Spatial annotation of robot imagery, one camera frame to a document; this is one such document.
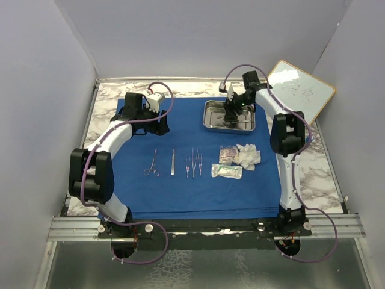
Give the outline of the white gauze pieces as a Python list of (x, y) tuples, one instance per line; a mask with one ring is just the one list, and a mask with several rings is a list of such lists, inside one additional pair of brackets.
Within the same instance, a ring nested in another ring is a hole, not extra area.
[(236, 145), (238, 154), (234, 159), (234, 162), (242, 166), (245, 170), (254, 171), (257, 164), (261, 162), (260, 151), (255, 144), (246, 144), (242, 146)]

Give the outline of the silver scalpel handle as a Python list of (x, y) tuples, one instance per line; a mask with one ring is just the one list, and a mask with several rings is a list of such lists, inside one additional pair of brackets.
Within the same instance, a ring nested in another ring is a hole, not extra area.
[(175, 146), (173, 146), (172, 156), (171, 156), (171, 176), (175, 174), (175, 158), (176, 158), (176, 150)]
[(235, 119), (233, 119), (233, 120), (226, 120), (226, 119), (224, 119), (223, 120), (223, 123), (250, 123), (251, 122), (251, 120), (235, 120)]

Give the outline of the silver hemostat forceps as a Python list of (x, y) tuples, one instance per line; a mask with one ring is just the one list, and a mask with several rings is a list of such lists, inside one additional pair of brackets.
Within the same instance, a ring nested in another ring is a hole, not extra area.
[(160, 172), (155, 167), (157, 151), (157, 149), (154, 150), (151, 166), (144, 170), (144, 176), (149, 176), (151, 173), (155, 177), (158, 177), (160, 175)]

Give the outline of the clear green suture packet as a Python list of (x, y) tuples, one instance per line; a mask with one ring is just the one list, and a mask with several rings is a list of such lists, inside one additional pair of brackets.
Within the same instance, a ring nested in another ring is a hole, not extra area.
[(224, 178), (241, 179), (242, 177), (241, 166), (227, 166), (224, 164), (212, 164), (211, 176), (216, 178), (218, 176)]

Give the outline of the stainless steel instrument tray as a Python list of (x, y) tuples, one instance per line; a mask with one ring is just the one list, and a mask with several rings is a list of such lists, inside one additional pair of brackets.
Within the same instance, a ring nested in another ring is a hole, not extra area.
[(252, 105), (242, 109), (238, 120), (251, 120), (250, 123), (230, 123), (224, 125), (224, 101), (210, 100), (205, 103), (203, 113), (203, 126), (212, 132), (228, 134), (251, 134), (256, 128), (255, 108)]

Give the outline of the silver metal tweezers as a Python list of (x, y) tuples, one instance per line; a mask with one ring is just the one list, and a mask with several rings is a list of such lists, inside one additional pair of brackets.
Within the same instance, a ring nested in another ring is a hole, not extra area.
[(203, 161), (203, 154), (198, 154), (197, 156), (198, 166), (199, 166), (199, 175), (202, 175), (202, 161)]

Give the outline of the blue surgical drape cloth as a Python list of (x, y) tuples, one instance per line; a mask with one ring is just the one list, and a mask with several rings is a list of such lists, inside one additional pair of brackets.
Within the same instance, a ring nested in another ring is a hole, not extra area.
[[(281, 187), (277, 161), (270, 147), (266, 114), (256, 110), (256, 128), (251, 134), (208, 131), (203, 126), (204, 98), (165, 100), (169, 109), (170, 132), (163, 136), (146, 134), (127, 141), (113, 158), (114, 192), (128, 206), (135, 219), (256, 219), (274, 217), (278, 212)], [(211, 176), (218, 162), (220, 146), (256, 145), (261, 162), (254, 171), (244, 170), (241, 179)], [(175, 174), (171, 176), (171, 156), (176, 150)], [(202, 175), (198, 161), (192, 177), (186, 178), (185, 157), (192, 148), (203, 154)], [(144, 176), (157, 149), (155, 167)]]

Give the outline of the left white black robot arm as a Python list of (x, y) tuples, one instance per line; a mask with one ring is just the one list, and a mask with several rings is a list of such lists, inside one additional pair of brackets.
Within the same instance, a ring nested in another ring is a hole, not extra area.
[(126, 93), (123, 106), (111, 118), (106, 131), (91, 145), (76, 148), (70, 154), (69, 194), (83, 206), (97, 209), (121, 238), (132, 232), (132, 212), (114, 193), (112, 159), (137, 131), (159, 136), (170, 131), (167, 111), (160, 109), (164, 94), (151, 90), (149, 93)]

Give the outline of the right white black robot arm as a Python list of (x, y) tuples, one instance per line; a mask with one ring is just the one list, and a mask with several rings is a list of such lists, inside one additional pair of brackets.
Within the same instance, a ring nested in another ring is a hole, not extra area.
[(273, 93), (268, 82), (262, 83), (256, 71), (242, 76), (245, 92), (237, 94), (232, 85), (221, 82), (219, 91), (225, 93), (224, 121), (229, 123), (240, 115), (241, 110), (256, 104), (272, 118), (270, 146), (276, 154), (280, 170), (281, 196), (276, 228), (282, 235), (291, 235), (306, 222), (306, 210), (300, 199), (299, 159), (300, 153), (308, 147), (305, 129), (309, 124), (302, 111), (288, 108)]

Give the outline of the purple patterned packet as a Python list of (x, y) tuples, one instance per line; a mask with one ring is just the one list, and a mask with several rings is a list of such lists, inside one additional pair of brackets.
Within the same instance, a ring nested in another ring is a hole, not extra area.
[(238, 156), (238, 148), (236, 146), (220, 146), (219, 163), (231, 165)]

